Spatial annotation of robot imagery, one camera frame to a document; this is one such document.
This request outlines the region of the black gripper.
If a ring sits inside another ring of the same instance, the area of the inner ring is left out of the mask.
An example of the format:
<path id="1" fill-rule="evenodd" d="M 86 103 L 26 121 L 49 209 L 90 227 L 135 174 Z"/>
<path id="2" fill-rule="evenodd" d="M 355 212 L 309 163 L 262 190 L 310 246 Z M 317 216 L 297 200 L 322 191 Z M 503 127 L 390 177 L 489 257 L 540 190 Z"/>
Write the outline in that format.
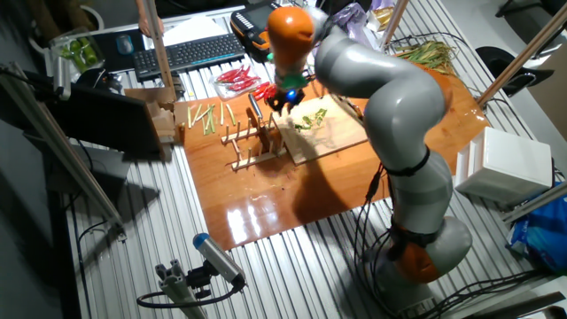
<path id="1" fill-rule="evenodd" d="M 268 93 L 268 105 L 277 113 L 281 113 L 286 106 L 288 114 L 301 103 L 305 97 L 303 89 L 272 88 Z"/>

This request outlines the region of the bystander hand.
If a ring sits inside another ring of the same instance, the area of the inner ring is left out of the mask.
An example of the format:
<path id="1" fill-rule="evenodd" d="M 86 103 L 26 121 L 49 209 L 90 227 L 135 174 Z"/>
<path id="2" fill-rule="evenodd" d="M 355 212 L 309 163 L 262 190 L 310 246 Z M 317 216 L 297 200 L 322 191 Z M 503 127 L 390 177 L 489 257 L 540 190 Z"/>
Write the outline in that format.
<path id="1" fill-rule="evenodd" d="M 164 25 L 163 25 L 161 18 L 158 18 L 158 23 L 159 23 L 159 31 L 160 31 L 161 34 L 163 34 L 164 33 Z M 138 28 L 143 35 L 145 35 L 147 37 L 151 37 L 150 24 L 148 22 L 148 19 L 145 16 L 139 17 Z"/>

